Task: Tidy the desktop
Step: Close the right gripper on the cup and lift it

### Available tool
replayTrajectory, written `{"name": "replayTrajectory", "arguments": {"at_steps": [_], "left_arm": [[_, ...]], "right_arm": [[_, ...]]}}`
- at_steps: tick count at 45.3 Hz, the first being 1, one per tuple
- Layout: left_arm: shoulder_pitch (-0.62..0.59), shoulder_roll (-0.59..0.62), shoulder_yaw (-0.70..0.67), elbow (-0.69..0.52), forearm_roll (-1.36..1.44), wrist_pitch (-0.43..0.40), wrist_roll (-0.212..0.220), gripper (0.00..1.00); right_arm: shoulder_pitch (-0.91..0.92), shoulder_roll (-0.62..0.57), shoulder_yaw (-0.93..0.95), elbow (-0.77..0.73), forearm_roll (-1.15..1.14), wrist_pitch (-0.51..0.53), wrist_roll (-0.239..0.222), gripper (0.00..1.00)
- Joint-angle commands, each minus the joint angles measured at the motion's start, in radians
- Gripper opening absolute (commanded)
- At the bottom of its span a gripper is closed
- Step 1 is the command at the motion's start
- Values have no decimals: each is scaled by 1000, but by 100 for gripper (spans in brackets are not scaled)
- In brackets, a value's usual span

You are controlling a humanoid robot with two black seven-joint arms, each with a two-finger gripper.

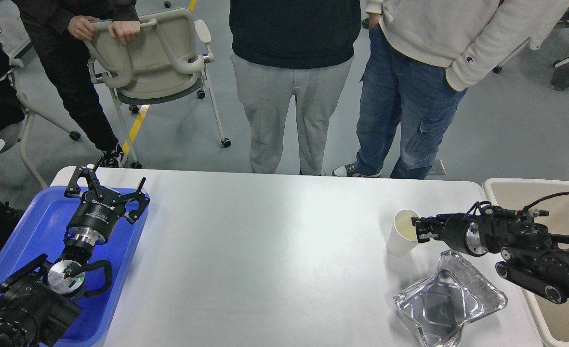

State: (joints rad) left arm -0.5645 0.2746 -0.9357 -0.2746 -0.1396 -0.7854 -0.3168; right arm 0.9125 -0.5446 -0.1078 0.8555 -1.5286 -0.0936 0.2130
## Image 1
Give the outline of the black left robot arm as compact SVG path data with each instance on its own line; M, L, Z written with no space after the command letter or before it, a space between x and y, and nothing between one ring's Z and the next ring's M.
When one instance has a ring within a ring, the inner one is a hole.
M90 347L104 334L150 197L75 168L37 194L0 253L0 347Z

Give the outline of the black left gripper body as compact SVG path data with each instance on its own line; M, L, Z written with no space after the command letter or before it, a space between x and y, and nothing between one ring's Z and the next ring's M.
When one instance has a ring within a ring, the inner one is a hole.
M106 190L103 200L97 200L95 193L86 192L66 227L66 237L91 245L108 242L116 223L125 213L123 205L113 205L120 198L121 193L115 190Z

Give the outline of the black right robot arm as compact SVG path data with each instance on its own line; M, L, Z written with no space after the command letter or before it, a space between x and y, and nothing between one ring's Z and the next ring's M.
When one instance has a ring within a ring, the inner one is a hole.
M503 279L561 305L569 299L569 235L551 234L536 223L549 215L537 204L509 210L483 200L466 213L411 217L410 223L419 243L439 240L474 257L500 254L495 268Z

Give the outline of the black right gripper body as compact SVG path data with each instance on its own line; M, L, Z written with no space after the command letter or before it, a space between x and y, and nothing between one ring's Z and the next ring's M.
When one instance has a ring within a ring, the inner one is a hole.
M488 250L483 245L478 224L466 213L438 214L440 222L438 239L445 242L452 250L480 257Z

